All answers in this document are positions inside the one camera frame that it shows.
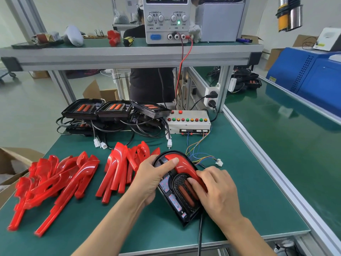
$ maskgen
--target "person's left hand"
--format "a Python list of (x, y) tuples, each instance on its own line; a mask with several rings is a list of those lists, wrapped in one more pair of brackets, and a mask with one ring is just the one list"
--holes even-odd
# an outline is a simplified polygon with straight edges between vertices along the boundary
[(152, 166), (152, 163), (156, 157), (157, 155), (152, 155), (140, 164), (134, 181), (128, 189), (128, 191), (133, 192), (137, 197), (141, 197), (145, 205), (149, 205), (154, 200), (155, 190), (161, 178), (179, 162), (178, 158), (174, 158), (155, 168)]

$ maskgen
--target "person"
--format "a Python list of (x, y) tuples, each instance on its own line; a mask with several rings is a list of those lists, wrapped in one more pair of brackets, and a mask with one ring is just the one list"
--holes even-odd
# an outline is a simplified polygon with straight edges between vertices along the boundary
[[(179, 162), (174, 158), (155, 168), (156, 155), (143, 161), (134, 181), (122, 198), (110, 209), (91, 235), (72, 256), (118, 255), (141, 211), (155, 198), (155, 190), (167, 172)], [(262, 239), (249, 219), (243, 217), (239, 208), (237, 188), (226, 170), (215, 167), (197, 171), (207, 187), (207, 193), (194, 179), (188, 178), (200, 202), (211, 219), (240, 256), (275, 256), (275, 252)]]
[[(139, 0), (137, 13), (142, 25), (126, 30), (123, 38), (146, 37), (142, 0)], [(163, 81), (163, 90), (159, 70)], [(175, 99), (173, 68), (131, 68), (129, 81), (129, 97), (133, 101), (168, 103)]]

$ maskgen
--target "power supply knob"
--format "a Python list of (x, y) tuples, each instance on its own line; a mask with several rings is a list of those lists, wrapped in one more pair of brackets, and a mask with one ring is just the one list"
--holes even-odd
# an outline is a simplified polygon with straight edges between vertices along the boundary
[(173, 14), (173, 15), (170, 17), (170, 20), (171, 20), (172, 22), (175, 22), (175, 21), (176, 21), (176, 16)]
[(163, 22), (165, 20), (165, 17), (163, 15), (159, 15), (159, 22)]
[(181, 20), (182, 20), (183, 22), (187, 21), (187, 15), (183, 15), (183, 16), (181, 17)]
[(148, 16), (147, 16), (147, 21), (152, 22), (152, 21), (153, 21), (153, 16), (148, 15)]

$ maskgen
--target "forearm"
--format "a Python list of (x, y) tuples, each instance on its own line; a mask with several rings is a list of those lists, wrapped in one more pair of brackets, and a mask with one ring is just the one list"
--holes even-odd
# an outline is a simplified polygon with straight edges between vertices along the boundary
[(249, 219), (223, 229), (223, 233), (241, 256), (274, 256), (275, 252), (263, 240)]
[(143, 208), (143, 200), (127, 191), (72, 256), (118, 255)]

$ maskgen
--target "fingernail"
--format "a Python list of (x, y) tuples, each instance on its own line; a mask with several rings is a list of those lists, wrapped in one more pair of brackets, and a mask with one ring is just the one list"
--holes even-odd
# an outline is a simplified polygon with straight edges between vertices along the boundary
[(177, 165), (179, 163), (179, 158), (175, 157), (172, 159), (172, 162)]

